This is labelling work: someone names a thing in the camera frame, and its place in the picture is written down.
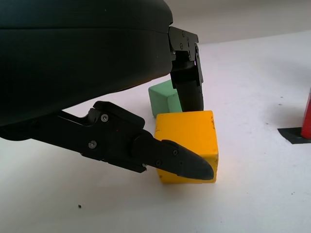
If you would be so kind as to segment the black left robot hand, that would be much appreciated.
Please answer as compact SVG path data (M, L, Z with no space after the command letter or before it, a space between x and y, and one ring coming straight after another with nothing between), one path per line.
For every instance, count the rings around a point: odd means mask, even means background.
M84 117L65 109L170 75L182 110L204 108L198 36L172 26L163 0L3 0L0 136L34 139L138 173L152 166L211 180L196 153L155 139L143 118L98 101Z

